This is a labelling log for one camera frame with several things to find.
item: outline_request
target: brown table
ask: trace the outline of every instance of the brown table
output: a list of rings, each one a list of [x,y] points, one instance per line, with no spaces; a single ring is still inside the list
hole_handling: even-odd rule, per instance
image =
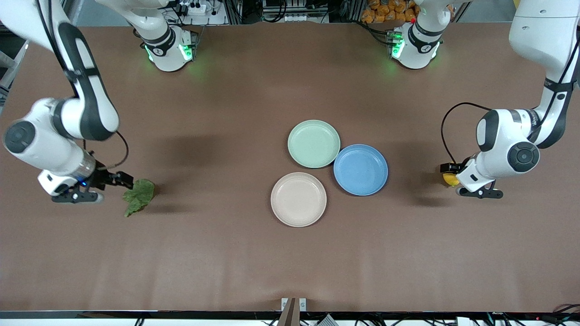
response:
[[[354,25],[209,27],[197,61],[163,73],[130,28],[85,29],[130,142],[122,169],[161,193],[130,218],[124,189],[107,189],[102,205],[53,204],[39,171],[0,151],[0,309],[268,310],[301,296],[309,310],[551,311],[580,301],[578,95],[539,166],[498,182],[504,199],[461,198],[436,173],[453,104],[539,103],[543,69],[512,52],[508,31],[453,24],[435,61],[411,71]],[[37,99],[69,95],[53,56],[32,46],[2,130]],[[456,157],[477,151],[483,114],[450,117]],[[332,124],[344,146],[379,149],[387,186],[354,197],[332,168],[294,163],[287,135],[306,119]],[[104,162],[124,150],[116,137],[89,148]],[[304,229],[269,206],[274,183],[296,171],[328,194]]]

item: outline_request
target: robotic arm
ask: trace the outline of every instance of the robotic arm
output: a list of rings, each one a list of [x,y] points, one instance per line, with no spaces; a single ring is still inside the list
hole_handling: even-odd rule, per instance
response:
[[[447,6],[462,0],[415,0],[421,7],[414,23],[405,23],[394,31],[401,35],[391,48],[391,57],[411,69],[424,68],[437,55],[441,35],[451,21]]]
[[[75,96],[36,101],[8,127],[3,143],[18,159],[42,170],[38,181],[55,202],[99,202],[88,188],[105,184],[132,188],[133,178],[109,173],[74,139],[107,140],[119,116],[107,96],[89,46],[55,0],[1,0],[0,20],[18,36],[55,53]],[[86,192],[80,191],[80,185]]]
[[[158,8],[169,0],[96,0],[119,13],[135,28],[157,68],[175,71],[194,57],[197,35],[169,26]]]
[[[580,0],[527,0],[516,11],[509,41],[520,56],[546,69],[542,99],[532,110],[491,110],[477,124],[480,152],[460,164],[457,179],[469,197],[500,196],[485,185],[533,169],[539,149],[556,143],[576,82]]]

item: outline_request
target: green leaf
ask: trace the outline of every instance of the green leaf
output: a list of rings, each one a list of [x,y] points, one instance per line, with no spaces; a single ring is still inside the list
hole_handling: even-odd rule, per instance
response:
[[[129,203],[125,217],[137,212],[153,199],[155,184],[147,179],[139,179],[133,183],[133,189],[123,194],[123,200]]]
[[[144,205],[141,205],[141,202],[139,202],[138,200],[132,201],[131,203],[129,203],[129,206],[127,207],[127,210],[125,211],[125,217],[128,218],[129,215],[137,212],[143,206]]]

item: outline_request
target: lemon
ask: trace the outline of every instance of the lemon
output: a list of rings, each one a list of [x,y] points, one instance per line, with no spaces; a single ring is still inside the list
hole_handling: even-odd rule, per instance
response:
[[[457,177],[453,173],[444,173],[443,180],[445,180],[445,183],[451,187],[455,187],[459,184],[459,180],[457,180]]]

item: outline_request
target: beige plate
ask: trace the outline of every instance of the beige plate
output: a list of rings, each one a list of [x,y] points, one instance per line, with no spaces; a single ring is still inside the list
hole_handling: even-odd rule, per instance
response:
[[[304,227],[316,222],[326,208],[326,191],[308,173],[294,172],[274,185],[270,203],[276,217],[286,225]]]

